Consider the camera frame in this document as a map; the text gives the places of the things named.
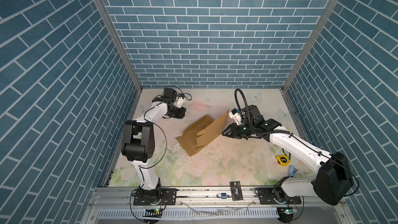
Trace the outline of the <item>brown cardboard box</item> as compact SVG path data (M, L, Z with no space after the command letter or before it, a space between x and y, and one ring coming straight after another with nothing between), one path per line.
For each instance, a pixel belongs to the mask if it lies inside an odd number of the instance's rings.
M204 149L218 136L221 135L226 126L229 112L226 111L216 120L205 115L195 123L188 126L181 136L176 140L180 146L191 157Z

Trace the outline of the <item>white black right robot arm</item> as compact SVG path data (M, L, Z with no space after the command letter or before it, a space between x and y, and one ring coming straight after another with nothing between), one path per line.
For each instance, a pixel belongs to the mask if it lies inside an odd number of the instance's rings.
M356 182L348 159L340 152L322 150L297 137L280 122L265 120L255 105L233 109L229 117L234 120L222 135L233 139L264 139L298 158L313 172L313 176L294 178L286 176L274 185L274 199L284 204L293 197L318 197L329 205L337 205L347 197Z

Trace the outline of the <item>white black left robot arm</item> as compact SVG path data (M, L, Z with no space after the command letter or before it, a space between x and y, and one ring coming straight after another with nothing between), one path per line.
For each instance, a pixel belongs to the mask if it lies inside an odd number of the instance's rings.
M161 180L151 161L155 151L154 127L159 126L155 122L161 118L182 119L186 113L182 105L186 100L192 100L191 94L176 86L165 87L161 95L153 98L149 109L124 124L121 153L132 162L140 178L140 186L136 190L139 204L151 205L165 199Z

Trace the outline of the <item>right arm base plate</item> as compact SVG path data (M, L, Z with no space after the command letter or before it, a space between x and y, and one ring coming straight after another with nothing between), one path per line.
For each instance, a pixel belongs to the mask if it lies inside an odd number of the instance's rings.
M267 205L267 204L299 205L302 203L302 199L300 197L289 197L281 189L277 188L271 188L271 187L255 188L253 192L259 198L260 204L262 205Z

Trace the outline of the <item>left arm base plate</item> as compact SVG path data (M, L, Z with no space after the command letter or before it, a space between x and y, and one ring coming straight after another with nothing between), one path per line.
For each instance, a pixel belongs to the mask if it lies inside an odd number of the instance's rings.
M136 206L149 206L149 205L160 205L163 201L163 205L175 205L177 196L176 188L165 188L165 189L153 189L145 190L138 189L133 194L133 205Z

